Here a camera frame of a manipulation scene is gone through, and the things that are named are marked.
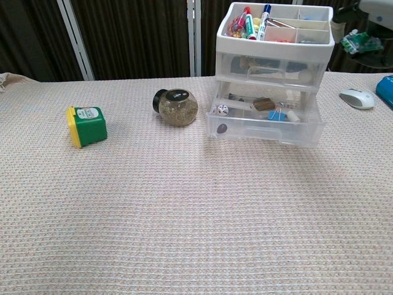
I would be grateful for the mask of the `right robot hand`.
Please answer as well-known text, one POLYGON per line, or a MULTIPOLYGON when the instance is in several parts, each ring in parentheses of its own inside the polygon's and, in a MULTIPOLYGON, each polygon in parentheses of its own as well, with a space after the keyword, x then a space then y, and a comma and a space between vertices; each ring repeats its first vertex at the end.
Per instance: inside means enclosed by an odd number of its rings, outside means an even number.
POLYGON ((392 53, 383 48, 383 41, 392 40, 392 1, 355 1, 340 7, 330 26, 335 43, 359 64, 375 69, 392 67, 392 53), (344 32, 348 22, 363 19, 367 21, 365 32, 344 32))

